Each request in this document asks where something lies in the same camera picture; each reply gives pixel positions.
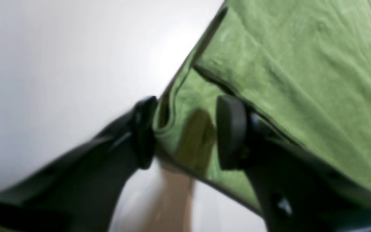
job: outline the white background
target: white background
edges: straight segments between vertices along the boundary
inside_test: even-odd
[[[0,0],[0,189],[147,95],[160,96],[221,0]],[[130,179],[110,231],[264,232],[262,219],[159,167]]]

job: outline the white floor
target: white floor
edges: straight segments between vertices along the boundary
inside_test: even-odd
[[[161,95],[222,0],[0,0],[0,189],[147,95]],[[129,181],[110,231],[264,232],[224,195],[159,167]]]

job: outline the green suede fabric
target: green suede fabric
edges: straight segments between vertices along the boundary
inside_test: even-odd
[[[371,0],[229,0],[160,99],[171,160],[260,210],[244,174],[218,164],[215,101],[231,92],[371,189]]]

